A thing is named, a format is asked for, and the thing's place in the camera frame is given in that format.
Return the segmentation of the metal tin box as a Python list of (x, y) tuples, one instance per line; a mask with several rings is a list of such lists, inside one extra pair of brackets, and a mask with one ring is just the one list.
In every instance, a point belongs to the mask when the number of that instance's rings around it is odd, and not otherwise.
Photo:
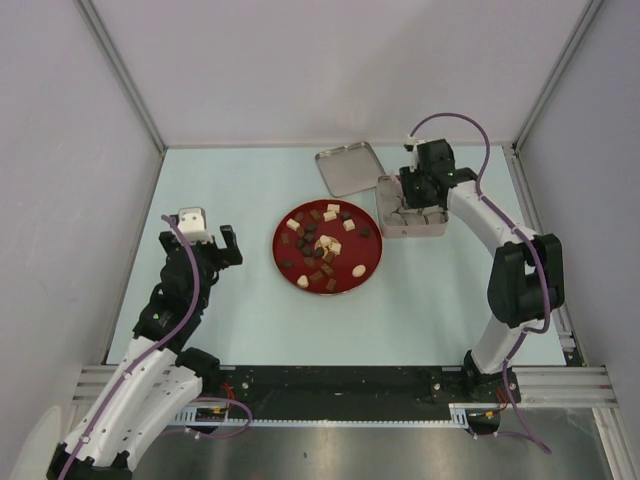
[(379, 227), (386, 238), (439, 237), (445, 233), (449, 220), (439, 206), (409, 208), (395, 175), (378, 178), (376, 207)]

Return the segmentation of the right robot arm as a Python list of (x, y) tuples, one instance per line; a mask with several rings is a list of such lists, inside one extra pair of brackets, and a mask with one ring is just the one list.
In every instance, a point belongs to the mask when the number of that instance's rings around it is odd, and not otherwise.
[(560, 239), (515, 223), (482, 190), (481, 177), (455, 164), (444, 140), (405, 144), (412, 163), (399, 171), (406, 205), (439, 207), (459, 218), (493, 257), (487, 301), (491, 318), (481, 339), (464, 357), (461, 388), (484, 401), (508, 385), (509, 367), (530, 335), (551, 327), (551, 313), (565, 300)]

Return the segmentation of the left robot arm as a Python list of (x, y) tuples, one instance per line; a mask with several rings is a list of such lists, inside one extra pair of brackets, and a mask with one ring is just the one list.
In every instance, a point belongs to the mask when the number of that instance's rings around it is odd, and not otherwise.
[(133, 328), (126, 353), (102, 391), (56, 447), (49, 479), (129, 479), (169, 421), (221, 387), (220, 362), (187, 341), (201, 323), (222, 270), (243, 257), (229, 225), (218, 247), (206, 223), (166, 217), (160, 281)]

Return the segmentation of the red round plate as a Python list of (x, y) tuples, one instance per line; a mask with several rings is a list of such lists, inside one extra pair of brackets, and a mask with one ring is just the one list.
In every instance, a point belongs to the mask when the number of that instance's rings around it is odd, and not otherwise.
[[(339, 204), (335, 220), (325, 222), (328, 204)], [(343, 222), (352, 219), (355, 229), (346, 231)], [(360, 230), (368, 227), (365, 238)], [(288, 233), (290, 243), (280, 236)], [(281, 275), (296, 288), (316, 295), (337, 295), (363, 285), (376, 271), (383, 256), (383, 237), (374, 218), (361, 207), (344, 200), (317, 199), (293, 208), (275, 228), (271, 253)], [(354, 277), (352, 270), (364, 265), (366, 272)], [(301, 275), (309, 279), (305, 289), (296, 284)]]

